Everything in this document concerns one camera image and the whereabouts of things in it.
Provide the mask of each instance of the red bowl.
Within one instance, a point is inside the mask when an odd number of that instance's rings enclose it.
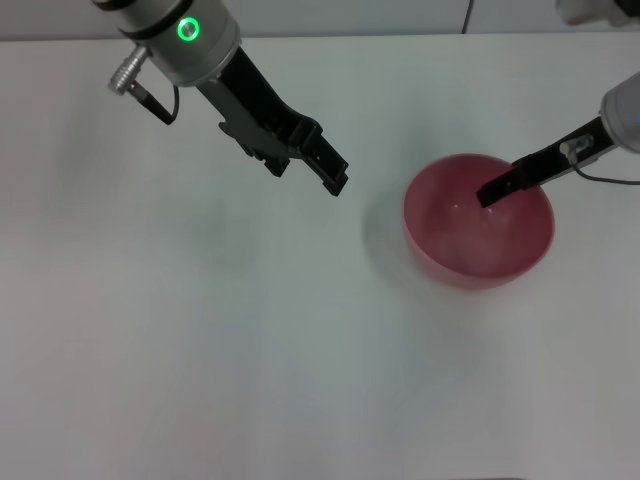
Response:
[[[476,192],[511,165],[486,155],[453,155],[413,179],[404,196],[404,230],[420,265],[466,289],[503,285],[533,268],[554,234],[551,204],[540,187],[482,208]]]

